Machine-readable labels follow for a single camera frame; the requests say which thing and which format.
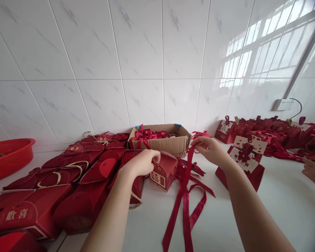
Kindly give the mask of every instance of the electrical cord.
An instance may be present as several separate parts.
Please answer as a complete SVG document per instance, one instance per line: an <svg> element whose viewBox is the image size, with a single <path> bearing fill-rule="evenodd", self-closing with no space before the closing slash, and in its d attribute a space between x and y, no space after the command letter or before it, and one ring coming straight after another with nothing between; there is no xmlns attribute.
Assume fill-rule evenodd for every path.
<svg viewBox="0 0 315 252"><path fill-rule="evenodd" d="M302 104L297 99L294 99L294 98L290 98L290 99L295 100L300 104L300 112L295 115L295 116L297 116L298 114L300 114L302 112Z"/></svg>

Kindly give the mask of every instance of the red plastic basin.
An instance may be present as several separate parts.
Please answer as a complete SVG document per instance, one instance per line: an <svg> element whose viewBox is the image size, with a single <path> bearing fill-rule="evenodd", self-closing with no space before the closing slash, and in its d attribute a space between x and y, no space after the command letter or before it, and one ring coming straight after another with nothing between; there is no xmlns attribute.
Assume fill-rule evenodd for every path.
<svg viewBox="0 0 315 252"><path fill-rule="evenodd" d="M33 159L32 145L35 140L32 138L13 139L0 142L0 179L26 166Z"/></svg>

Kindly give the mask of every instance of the white tile wall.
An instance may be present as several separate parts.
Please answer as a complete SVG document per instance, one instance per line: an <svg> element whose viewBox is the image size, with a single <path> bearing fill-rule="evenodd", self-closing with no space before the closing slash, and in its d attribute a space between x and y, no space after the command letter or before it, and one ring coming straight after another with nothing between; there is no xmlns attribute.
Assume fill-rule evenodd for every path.
<svg viewBox="0 0 315 252"><path fill-rule="evenodd" d="M315 0L0 0L0 140L291 117L271 107L314 29ZM290 95L315 122L315 50Z"/></svg>

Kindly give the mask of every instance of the white table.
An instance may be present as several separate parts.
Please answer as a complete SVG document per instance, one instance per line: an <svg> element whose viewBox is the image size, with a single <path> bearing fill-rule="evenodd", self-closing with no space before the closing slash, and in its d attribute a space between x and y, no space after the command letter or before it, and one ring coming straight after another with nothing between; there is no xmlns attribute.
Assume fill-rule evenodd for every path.
<svg viewBox="0 0 315 252"><path fill-rule="evenodd" d="M0 190L60 153L35 153L30 164L0 180ZM206 205L191 232L194 251L244 251L228 191L215 176L217 167L200 154L194 155L195 161L206 172L201 181L213 189L217 198L207 193ZM265 167L265 173L258 195L265 207L297 251L315 251L315 185L301 173L303 164L265 156L261 164ZM123 251L162 251L161 242L179 186L179 182L174 181L166 193L148 180L145 181L143 204L129 211ZM201 189L191 192L191 212L202 195ZM169 251L184 251L182 206ZM60 246L59 252L78 252L87 235L66 236L62 233L57 241L46 243L45 246L51 252L57 251Z"/></svg>

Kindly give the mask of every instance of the wall socket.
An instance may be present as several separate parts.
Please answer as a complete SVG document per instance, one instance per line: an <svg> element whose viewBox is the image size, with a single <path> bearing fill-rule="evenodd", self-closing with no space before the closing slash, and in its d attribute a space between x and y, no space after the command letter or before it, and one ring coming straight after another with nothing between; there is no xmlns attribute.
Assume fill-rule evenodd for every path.
<svg viewBox="0 0 315 252"><path fill-rule="evenodd" d="M274 102L272 110L273 111L291 110L293 103L294 103L293 99L278 99Z"/></svg>

